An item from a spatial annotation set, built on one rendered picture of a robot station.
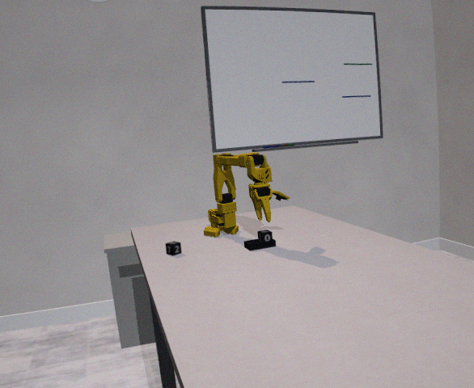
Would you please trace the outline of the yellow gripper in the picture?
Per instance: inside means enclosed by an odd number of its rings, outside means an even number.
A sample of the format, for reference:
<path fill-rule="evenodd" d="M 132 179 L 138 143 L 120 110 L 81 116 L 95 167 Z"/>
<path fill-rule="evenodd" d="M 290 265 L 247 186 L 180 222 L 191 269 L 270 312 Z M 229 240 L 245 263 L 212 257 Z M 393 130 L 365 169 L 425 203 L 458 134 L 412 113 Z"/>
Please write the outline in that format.
<path fill-rule="evenodd" d="M 249 196 L 252 199 L 252 202 L 253 202 L 255 210 L 256 210 L 256 215 L 257 215 L 257 217 L 260 221 L 262 219 L 262 208 L 264 210 L 267 222 L 271 221 L 271 210 L 270 210 L 269 200 L 272 198 L 272 194 L 277 196 L 276 197 L 277 200 L 290 199 L 290 197 L 284 195 L 281 192 L 273 191 L 272 188 L 269 188 L 269 186 L 270 186 L 270 184 L 264 184 L 263 182 L 262 183 L 254 183 L 254 184 L 250 183 L 248 185 L 248 187 L 249 187 Z M 262 208 L 261 208 L 261 206 L 262 206 Z"/>

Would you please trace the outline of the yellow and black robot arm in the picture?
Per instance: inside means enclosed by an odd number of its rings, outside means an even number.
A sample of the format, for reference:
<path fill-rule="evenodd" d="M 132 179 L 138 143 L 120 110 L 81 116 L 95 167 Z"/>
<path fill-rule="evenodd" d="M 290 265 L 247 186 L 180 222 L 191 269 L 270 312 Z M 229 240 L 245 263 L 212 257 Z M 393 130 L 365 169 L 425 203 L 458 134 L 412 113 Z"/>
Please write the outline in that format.
<path fill-rule="evenodd" d="M 225 157 L 224 157 L 225 156 Z M 235 157 L 236 156 L 236 157 Z M 271 167 L 269 167 L 266 157 L 259 153 L 231 155 L 214 154 L 214 194 L 218 202 L 217 209 L 209 211 L 211 226 L 205 227 L 204 236 L 218 237 L 220 231 L 227 234 L 237 234 L 239 227 L 236 225 L 235 211 L 236 202 L 235 180 L 231 171 L 231 166 L 246 167 L 248 178 L 255 183 L 272 182 Z M 222 171 L 223 165 L 223 171 Z M 255 168 L 260 166 L 260 168 Z M 225 181 L 224 181 L 225 180 Z M 228 193 L 222 194 L 222 186 L 225 182 Z"/>

